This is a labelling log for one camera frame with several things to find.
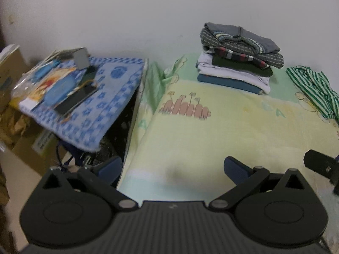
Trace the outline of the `red plaid folded shirt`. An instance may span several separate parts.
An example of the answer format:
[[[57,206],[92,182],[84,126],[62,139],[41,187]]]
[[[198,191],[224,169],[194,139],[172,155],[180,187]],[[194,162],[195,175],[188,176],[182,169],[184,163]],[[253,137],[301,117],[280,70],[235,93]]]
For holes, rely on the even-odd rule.
[[[208,54],[216,54],[217,56],[224,58],[224,59],[228,59],[228,60],[232,60],[236,62],[246,62],[248,64],[252,64],[261,69],[266,69],[270,67],[269,64],[267,64],[265,61],[257,57],[244,54],[244,53],[235,52],[230,49],[223,48],[223,47],[213,48],[213,47],[203,46],[203,51]]]

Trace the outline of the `yellow baby blanket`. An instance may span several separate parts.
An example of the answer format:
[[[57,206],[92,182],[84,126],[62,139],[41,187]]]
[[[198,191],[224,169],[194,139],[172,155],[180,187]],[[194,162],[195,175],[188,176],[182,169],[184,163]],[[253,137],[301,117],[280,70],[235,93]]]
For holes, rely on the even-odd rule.
[[[234,186],[224,173],[228,156],[273,173],[297,168],[328,212],[324,238],[337,253],[338,196],[303,164],[311,149],[338,155],[336,121],[323,119],[283,69],[274,70],[270,93],[257,95],[199,82],[197,60],[148,66],[118,189],[137,202],[209,202]]]

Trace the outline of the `blue patterned cloth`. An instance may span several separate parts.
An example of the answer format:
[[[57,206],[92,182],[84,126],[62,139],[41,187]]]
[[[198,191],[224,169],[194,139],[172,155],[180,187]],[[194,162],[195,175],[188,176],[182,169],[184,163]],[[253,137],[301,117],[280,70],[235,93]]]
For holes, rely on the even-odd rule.
[[[148,60],[135,57],[89,58],[97,66],[98,90],[75,108],[70,119],[62,117],[44,102],[32,110],[19,105],[19,110],[39,125],[75,147],[94,153],[99,143],[140,85]]]

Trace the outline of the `black smartphone on table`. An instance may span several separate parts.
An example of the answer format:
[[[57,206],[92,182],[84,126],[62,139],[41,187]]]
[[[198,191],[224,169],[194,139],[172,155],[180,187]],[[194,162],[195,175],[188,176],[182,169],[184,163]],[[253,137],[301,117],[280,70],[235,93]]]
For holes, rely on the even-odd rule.
[[[87,98],[97,92],[97,90],[98,88],[95,86],[86,85],[58,104],[54,108],[54,111],[56,111],[59,115],[65,116],[78,107]]]

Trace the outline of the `blue folded garment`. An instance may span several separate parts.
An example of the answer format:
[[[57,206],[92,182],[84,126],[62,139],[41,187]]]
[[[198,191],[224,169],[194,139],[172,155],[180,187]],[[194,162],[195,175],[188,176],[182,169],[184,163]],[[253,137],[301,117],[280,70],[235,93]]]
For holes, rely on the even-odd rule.
[[[229,88],[234,88],[246,92],[251,92],[253,94],[261,95],[264,93],[264,91],[257,86],[253,86],[251,84],[248,84],[247,82],[240,81],[240,80],[234,80],[229,78],[221,78],[221,77],[215,77],[215,76],[207,76],[199,74],[197,77],[197,80],[199,82],[208,83],[208,84],[214,84],[218,86],[225,86]]]

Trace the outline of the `white folded garment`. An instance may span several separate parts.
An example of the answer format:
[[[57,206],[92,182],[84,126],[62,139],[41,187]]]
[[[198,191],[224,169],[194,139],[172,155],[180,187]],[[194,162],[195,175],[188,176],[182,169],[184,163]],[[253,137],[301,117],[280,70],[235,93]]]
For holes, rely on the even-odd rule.
[[[228,67],[214,66],[212,65],[212,59],[211,54],[203,52],[200,54],[196,65],[200,74],[243,81],[260,88],[265,94],[269,94],[271,91],[268,77],[258,76],[242,69],[235,70]]]

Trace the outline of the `cardboard box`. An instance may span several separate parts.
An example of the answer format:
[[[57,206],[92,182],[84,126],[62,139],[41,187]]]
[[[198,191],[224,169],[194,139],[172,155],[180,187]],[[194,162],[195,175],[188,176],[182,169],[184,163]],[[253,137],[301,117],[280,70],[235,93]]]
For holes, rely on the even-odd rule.
[[[11,151],[37,174],[43,176],[50,167],[58,165],[56,151],[60,159],[66,154],[63,147],[57,149],[58,143],[52,132],[37,127],[30,134],[21,137]]]
[[[28,70],[19,45],[11,44],[1,51],[1,112],[11,100],[11,90]]]

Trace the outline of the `grey box on table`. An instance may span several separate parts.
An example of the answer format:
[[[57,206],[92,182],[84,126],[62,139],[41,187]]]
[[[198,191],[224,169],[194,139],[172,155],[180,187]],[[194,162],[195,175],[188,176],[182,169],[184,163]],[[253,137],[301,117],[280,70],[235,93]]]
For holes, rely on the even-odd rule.
[[[89,54],[87,48],[79,48],[72,53],[72,57],[76,67],[81,69],[86,69],[90,66]]]

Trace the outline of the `lower cardboard box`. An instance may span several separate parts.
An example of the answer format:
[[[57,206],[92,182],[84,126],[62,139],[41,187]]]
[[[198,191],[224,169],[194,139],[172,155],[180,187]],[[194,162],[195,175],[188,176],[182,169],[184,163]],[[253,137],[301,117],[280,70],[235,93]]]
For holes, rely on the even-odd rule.
[[[30,134],[21,137],[11,151],[37,174],[43,176],[50,167],[58,165],[56,151],[60,159],[66,154],[63,147],[57,149],[58,143],[52,132],[37,127]]]

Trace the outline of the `dark green folded garment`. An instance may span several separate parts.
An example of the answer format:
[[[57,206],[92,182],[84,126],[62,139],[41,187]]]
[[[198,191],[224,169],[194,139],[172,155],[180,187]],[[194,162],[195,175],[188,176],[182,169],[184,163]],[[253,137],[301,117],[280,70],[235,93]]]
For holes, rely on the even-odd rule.
[[[253,64],[248,64],[247,62],[237,62],[217,56],[212,57],[212,65],[223,68],[230,68],[241,72],[249,72],[263,77],[271,77],[273,75],[273,71],[270,67],[261,69],[254,66]]]

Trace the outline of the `green white striped garment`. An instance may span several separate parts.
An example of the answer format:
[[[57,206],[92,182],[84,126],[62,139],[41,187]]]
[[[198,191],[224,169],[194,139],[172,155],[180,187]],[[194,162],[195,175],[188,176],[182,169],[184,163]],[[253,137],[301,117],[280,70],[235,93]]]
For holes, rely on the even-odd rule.
[[[323,72],[300,65],[287,68],[286,73],[325,119],[338,122],[338,93]]]

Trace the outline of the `grey knit sweater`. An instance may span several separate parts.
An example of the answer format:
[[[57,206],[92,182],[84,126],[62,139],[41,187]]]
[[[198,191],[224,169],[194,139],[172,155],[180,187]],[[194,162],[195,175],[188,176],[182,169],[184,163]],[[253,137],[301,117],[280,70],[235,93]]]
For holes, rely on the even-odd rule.
[[[200,32],[200,40],[203,46],[223,47],[248,54],[276,68],[284,66],[280,48],[273,40],[252,33],[241,26],[207,22]]]

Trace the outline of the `blue case on side table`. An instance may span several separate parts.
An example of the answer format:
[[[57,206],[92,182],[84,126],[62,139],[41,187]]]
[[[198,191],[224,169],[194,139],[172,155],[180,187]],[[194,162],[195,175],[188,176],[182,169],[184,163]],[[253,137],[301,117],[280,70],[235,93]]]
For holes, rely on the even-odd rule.
[[[59,104],[75,87],[76,79],[73,76],[66,76],[61,80],[58,80],[44,95],[44,103],[50,107]]]

